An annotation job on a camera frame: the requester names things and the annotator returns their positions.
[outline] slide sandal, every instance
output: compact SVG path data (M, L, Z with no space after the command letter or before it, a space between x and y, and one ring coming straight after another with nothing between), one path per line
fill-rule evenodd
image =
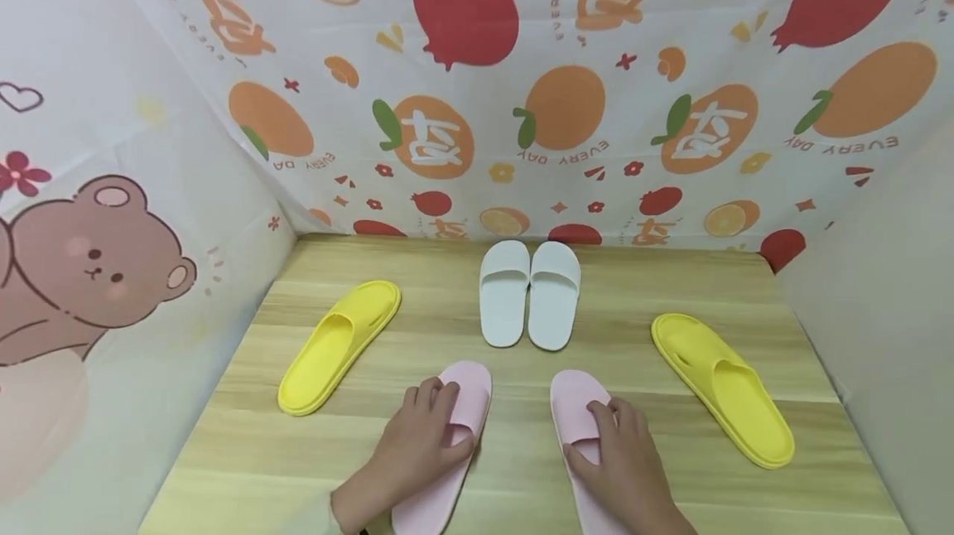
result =
M358 285L341 297L321 318L278 384L278 406L295 416L318 410L400 305L401 291L385 280Z
M795 437L759 375L709 326L695 317L663 314L653 342L696 393L742 454L766 470L789 464Z
M531 254L520 241L501 241L479 265L479 327L492 347L514 346L523 334Z
M557 241L542 243L531 266L531 341L546 351L570 342L576 299L580 296L580 263L571 248Z
M457 382L460 391L457 403L447 423L445 446L451 447L472 433L476 439L484 430L494 391L490 372L475 361L458 361L444 370L439 378L443 383ZM407 499L391 511L394 535L440 535L451 520L457 496L464 486L469 459L452 468L444 477L427 489Z
M596 420L586 405L591 402L609 404L610 393L586 372L568 369L553 377L550 384L550 409L560 442L560 456L570 474L573 497L576 498L576 515L580 520L583 535L629 535L629 530L603 509L586 490L583 481L566 462L564 443L570 443L594 465L600 465L599 430Z

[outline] bear face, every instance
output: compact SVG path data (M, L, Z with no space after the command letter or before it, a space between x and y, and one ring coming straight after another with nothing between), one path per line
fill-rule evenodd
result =
M15 265L32 290L90 326L130 326L195 282L195 264L127 177L98 177L72 201L27 208L11 234Z

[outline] heart outline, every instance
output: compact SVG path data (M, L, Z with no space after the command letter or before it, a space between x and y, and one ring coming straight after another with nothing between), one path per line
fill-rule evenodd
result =
M17 91L17 95L33 94L34 96L36 96L36 102L27 104L26 107L19 107L17 106L17 104L11 102L10 100L7 100L7 97L2 93L2 89L4 88L13 88L15 91ZM0 82L0 102L12 108L14 112L17 112L20 114L30 113L31 110L33 110L34 108L39 108L44 103L44 101L45 101L45 98L43 97L43 94L40 94L40 90L38 89L34 89L30 87L21 88L19 87L19 85L14 84L13 82Z

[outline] bear ear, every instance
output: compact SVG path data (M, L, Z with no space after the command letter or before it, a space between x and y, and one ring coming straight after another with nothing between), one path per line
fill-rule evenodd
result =
M166 298L163 301L173 301L185 295L185 292L192 288L193 283L195 283L195 263L188 258L182 258L169 271L169 277L166 278Z
M146 194L142 188L133 179L120 175L96 177L79 188L76 201L108 208L130 206L136 210L146 209Z

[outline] wood grain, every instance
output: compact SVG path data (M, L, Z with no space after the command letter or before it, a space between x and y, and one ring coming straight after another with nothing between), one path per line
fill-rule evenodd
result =
M477 283L486 248L303 238L140 533L277 533L316 491L368 459L404 388L461 359L487 365L494 401L447 535L580 533L548 404L553 374L567 368L594 374L646 412L674 496L701 535L908 533L759 255L575 246L583 267L576 325L570 345L548 353L526 335L503 350L483 341ZM390 326L321 410L282 414L277 385L316 323L376 278L402 289ZM790 466L752 465L659 357L648 327L666 311L708 323L759 371L795 433Z

